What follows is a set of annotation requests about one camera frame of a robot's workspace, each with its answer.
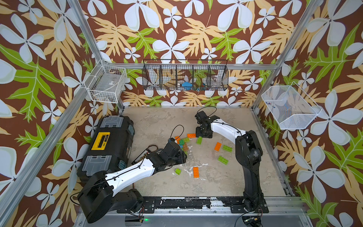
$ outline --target orange lego brick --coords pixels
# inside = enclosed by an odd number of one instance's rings
[[[195,135],[195,133],[194,134],[187,134],[187,137],[188,138],[197,138],[197,136]]]
[[[221,149],[222,144],[221,143],[217,143],[216,147],[214,148],[216,151],[219,151],[219,149]]]
[[[175,137],[176,143],[179,144],[180,136]]]
[[[194,178],[199,178],[199,168],[193,167]]]

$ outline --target wire basket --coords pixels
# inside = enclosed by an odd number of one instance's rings
[[[90,76],[93,79],[87,92],[92,101],[118,103],[127,79],[125,68],[102,65],[95,67]]]
[[[305,129],[322,111],[303,89],[296,90],[293,85],[271,86],[262,94],[281,130]]]
[[[226,90],[228,88],[227,61],[225,64],[212,64],[207,60],[197,61],[196,64],[144,62],[142,85],[145,90],[185,91]]]

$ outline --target black wire basket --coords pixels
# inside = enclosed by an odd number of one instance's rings
[[[162,63],[144,60],[142,85],[145,90],[226,90],[228,68],[226,60],[193,60],[196,63]]]

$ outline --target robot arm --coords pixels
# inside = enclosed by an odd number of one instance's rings
[[[140,193],[136,189],[120,191],[142,178],[167,170],[167,166],[183,164],[186,158],[187,155],[171,138],[164,149],[148,154],[133,166],[106,175],[102,172],[93,174],[78,195],[88,223],[99,220],[113,210],[137,212],[143,203]]]
[[[219,133],[236,145],[236,159],[243,167],[245,179],[244,208],[253,211],[265,204],[260,187],[259,167],[262,149],[254,131],[235,128],[217,116],[207,116],[204,111],[195,115],[200,127],[196,128],[196,136],[212,138],[213,132]]]

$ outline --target lego brick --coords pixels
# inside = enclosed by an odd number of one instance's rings
[[[175,173],[178,174],[178,175],[180,175],[182,173],[182,171],[180,169],[176,169],[175,170]]]
[[[190,139],[189,139],[188,137],[183,138],[183,139],[181,139],[181,140],[183,140],[183,141],[184,141],[184,143],[187,143],[187,142],[189,142],[189,141],[190,141]]]
[[[197,144],[202,144],[202,138],[201,138],[201,137],[199,137],[199,138],[197,139]]]
[[[193,175],[194,175],[194,178],[199,177],[199,168],[198,167],[193,167]]]
[[[176,136],[176,137],[175,137],[175,140],[176,140],[176,143],[177,143],[177,144],[179,144],[180,136]]]
[[[223,148],[222,148],[223,150],[226,150],[226,151],[228,151],[228,152],[232,152],[232,148],[231,147],[229,147],[229,146],[226,146],[226,145],[223,145]]]
[[[188,145],[186,143],[183,145],[183,150],[184,151],[189,151]]]
[[[190,138],[190,139],[191,138],[196,138],[196,135],[195,135],[195,133],[194,134],[187,134],[187,137]]]
[[[225,159],[225,158],[223,158],[222,156],[219,156],[218,161],[220,161],[221,163],[223,163],[223,164],[225,164],[225,165],[227,165],[227,164],[228,164],[228,160],[227,160],[227,159]]]
[[[217,143],[216,147],[214,148],[216,151],[219,151],[219,149],[221,149],[222,144],[221,143]]]

